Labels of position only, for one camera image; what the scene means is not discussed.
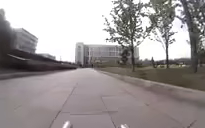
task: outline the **grass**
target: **grass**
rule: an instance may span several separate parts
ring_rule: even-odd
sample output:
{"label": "grass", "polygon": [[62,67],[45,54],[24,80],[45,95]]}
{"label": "grass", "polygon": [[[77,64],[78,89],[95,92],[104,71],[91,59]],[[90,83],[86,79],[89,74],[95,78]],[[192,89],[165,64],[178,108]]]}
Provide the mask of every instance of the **grass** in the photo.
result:
{"label": "grass", "polygon": [[132,72],[131,68],[120,67],[99,68],[99,70],[205,91],[205,66],[199,68],[196,74],[188,67],[170,69],[146,67],[137,68],[135,72]]}

